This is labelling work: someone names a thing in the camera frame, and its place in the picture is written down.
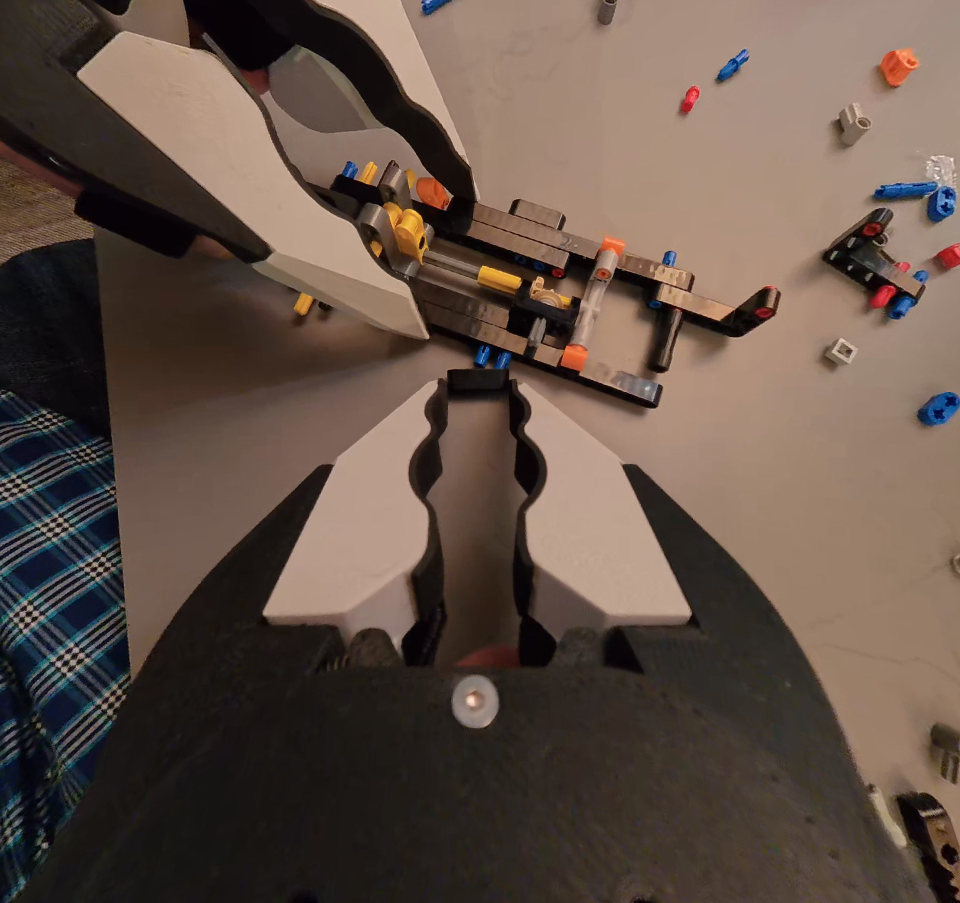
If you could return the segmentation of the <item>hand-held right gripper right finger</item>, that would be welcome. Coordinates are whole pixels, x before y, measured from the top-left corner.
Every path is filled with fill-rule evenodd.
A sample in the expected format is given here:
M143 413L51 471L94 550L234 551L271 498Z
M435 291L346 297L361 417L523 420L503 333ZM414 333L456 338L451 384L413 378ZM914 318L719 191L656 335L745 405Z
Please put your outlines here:
M525 382L510 383L518 658L546 666L570 631L674 628L693 612L620 457Z

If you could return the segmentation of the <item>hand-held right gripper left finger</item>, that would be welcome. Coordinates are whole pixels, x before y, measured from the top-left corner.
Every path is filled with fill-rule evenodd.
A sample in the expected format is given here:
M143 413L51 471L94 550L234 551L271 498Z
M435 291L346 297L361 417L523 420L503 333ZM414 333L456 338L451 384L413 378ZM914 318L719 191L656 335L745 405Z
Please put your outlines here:
M327 625L348 645L386 633L414 666L431 664L447 621L444 560L427 495L442 474L445 381L429 381L341 453L263 615L273 625Z

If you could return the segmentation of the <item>black lego chassis model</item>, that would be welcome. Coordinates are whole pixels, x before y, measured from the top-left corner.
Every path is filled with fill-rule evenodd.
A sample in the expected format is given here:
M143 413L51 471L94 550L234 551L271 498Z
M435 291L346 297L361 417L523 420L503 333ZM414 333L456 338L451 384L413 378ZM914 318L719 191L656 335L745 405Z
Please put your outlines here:
M474 365L506 374L510 360L613 396L644 409L662 400L662 385L607 365L591 343L610 285L638 287L654 305L654 342L647 366L670 369L680 331L698 325L729 339L757 330L778 313L782 295L763 286L729 306L694 291L694 275L676 257L650 260L621 240L567 233L557 211L514 200L500 211L450 197L431 177L402 183L396 163L376 179L377 166L347 163L331 187L314 193L366 229L371 247L392 229L390 261L410 274L414 300L427 328L477 346Z

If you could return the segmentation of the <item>light grey lego block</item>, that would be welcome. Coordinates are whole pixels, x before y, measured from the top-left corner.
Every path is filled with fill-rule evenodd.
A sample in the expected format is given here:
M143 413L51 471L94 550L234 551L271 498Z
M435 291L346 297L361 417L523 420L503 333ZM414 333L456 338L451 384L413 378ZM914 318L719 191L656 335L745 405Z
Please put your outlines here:
M907 849L908 839L902 826L897 823L891 806L881 788L873 783L866 785L867 797L889 840L897 849Z

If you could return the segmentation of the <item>dark grey lego connector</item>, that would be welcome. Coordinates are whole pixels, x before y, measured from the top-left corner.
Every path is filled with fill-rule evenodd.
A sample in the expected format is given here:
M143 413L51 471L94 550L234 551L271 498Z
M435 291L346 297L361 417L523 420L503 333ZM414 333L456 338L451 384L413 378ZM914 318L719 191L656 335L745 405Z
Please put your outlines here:
M943 780L958 785L959 730L942 722L934 722L929 730L930 752Z

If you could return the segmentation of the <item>orange lego connector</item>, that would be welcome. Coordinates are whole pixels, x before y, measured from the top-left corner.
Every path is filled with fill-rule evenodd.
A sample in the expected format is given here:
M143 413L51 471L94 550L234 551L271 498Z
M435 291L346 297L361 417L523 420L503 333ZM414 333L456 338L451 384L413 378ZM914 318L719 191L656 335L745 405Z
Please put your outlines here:
M887 51L878 64L878 70L886 85L895 89L903 86L919 66L920 61L913 48L903 47Z

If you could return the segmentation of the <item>person's dark trousers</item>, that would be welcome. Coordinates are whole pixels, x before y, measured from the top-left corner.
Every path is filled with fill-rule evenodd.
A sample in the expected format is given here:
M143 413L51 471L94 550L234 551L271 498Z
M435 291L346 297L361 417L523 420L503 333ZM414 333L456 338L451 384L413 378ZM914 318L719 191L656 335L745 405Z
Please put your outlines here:
M2 264L1 385L112 439L93 239L31 249Z

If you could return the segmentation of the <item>person's plaid shirt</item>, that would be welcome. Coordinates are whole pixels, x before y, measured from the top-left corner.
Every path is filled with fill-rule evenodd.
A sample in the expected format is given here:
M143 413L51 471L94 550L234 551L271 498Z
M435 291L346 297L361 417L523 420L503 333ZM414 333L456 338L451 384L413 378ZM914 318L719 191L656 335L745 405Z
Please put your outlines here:
M1 397L1 899L94 777L131 683L110 441Z

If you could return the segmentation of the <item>small black lego bracket assembly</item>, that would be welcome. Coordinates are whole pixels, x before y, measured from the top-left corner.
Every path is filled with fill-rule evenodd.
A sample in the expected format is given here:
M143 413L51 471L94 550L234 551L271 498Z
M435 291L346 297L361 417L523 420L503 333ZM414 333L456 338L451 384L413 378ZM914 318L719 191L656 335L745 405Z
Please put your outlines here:
M896 321L923 298L930 273L911 270L908 262L890 255L887 231L893 220L891 209L871 211L824 249L821 258L864 290L870 309Z

